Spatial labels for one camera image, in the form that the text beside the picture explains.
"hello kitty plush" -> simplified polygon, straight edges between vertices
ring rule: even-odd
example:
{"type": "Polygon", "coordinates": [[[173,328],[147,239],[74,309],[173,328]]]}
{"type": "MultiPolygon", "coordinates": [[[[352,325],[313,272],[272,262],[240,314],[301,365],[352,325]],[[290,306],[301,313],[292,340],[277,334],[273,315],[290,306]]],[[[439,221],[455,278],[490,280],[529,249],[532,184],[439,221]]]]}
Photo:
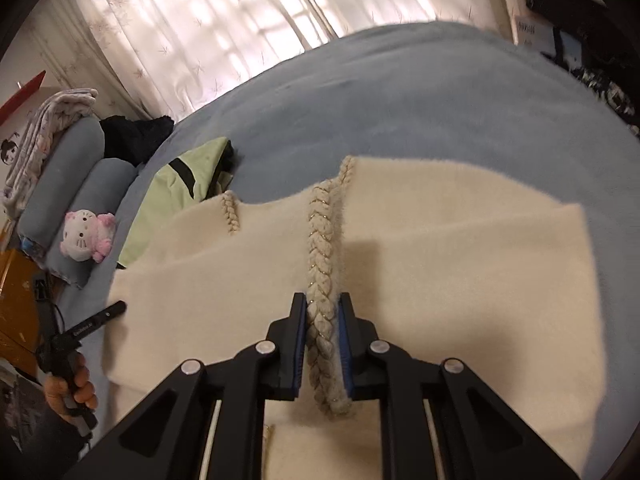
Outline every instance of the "hello kitty plush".
{"type": "Polygon", "coordinates": [[[93,258],[100,263],[111,252],[116,219],[111,213],[95,215],[87,209],[68,212],[60,251],[76,262],[93,258]]]}

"black sleeve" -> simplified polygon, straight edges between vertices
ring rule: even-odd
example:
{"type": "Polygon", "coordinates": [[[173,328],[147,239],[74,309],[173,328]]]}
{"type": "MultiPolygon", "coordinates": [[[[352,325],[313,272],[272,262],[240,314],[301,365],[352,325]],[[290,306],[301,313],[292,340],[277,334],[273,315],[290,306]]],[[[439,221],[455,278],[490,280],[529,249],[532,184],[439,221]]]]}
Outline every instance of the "black sleeve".
{"type": "Polygon", "coordinates": [[[0,463],[11,480],[59,480],[78,461],[85,444],[76,427],[48,406],[22,453],[0,422],[0,463]]]}

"silver screw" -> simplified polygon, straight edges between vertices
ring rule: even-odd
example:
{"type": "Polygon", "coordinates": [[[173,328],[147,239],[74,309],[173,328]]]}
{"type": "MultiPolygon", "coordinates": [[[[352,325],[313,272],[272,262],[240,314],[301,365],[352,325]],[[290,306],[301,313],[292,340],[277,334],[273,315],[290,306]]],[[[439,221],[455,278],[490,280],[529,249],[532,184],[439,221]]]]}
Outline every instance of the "silver screw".
{"type": "Polygon", "coordinates": [[[459,374],[465,369],[465,365],[460,359],[447,359],[444,361],[444,369],[450,374],[459,374]]]}
{"type": "Polygon", "coordinates": [[[371,342],[369,348],[376,354],[386,354],[387,352],[389,352],[391,346],[389,346],[389,343],[387,343],[386,341],[382,341],[382,339],[376,339],[375,341],[371,342]]]}
{"type": "Polygon", "coordinates": [[[196,359],[189,359],[182,363],[180,370],[182,370],[182,373],[185,375],[193,375],[200,370],[200,362],[196,361],[196,359]]]}
{"type": "Polygon", "coordinates": [[[258,354],[270,354],[272,352],[275,352],[276,349],[276,343],[274,343],[273,341],[269,341],[268,339],[265,339],[264,341],[260,341],[259,343],[256,343],[255,345],[255,350],[258,352],[258,354]]]}

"blue bedsheet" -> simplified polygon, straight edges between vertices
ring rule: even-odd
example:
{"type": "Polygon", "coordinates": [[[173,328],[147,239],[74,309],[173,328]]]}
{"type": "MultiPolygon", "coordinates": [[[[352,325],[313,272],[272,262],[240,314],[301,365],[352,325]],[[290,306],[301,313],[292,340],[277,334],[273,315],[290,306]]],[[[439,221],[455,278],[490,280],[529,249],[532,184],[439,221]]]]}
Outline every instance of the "blue bedsheet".
{"type": "MultiPolygon", "coordinates": [[[[608,358],[584,478],[603,475],[640,420],[640,144],[611,110],[539,55],[463,25],[389,26],[334,41],[175,127],[118,210],[113,253],[82,291],[66,291],[67,324],[104,306],[117,254],[154,173],[218,136],[238,150],[231,188],[249,203],[290,195],[337,174],[345,155],[366,154],[470,162],[583,204],[608,358]]],[[[105,400],[102,333],[84,352],[105,400]]],[[[104,417],[104,406],[98,415],[104,417]]]]}

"curtain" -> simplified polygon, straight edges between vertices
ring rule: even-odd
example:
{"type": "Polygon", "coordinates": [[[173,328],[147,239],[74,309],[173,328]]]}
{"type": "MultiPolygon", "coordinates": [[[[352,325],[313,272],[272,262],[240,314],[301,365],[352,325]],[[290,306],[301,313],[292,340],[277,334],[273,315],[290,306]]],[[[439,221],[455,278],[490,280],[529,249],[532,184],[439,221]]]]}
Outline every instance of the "curtain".
{"type": "Polygon", "coordinates": [[[345,34],[436,19],[511,37],[504,0],[74,0],[122,85],[152,116],[191,114],[345,34]]]}
{"type": "Polygon", "coordinates": [[[74,0],[40,0],[24,30],[61,88],[97,89],[94,113],[99,118],[150,118],[120,83],[74,0]]]}

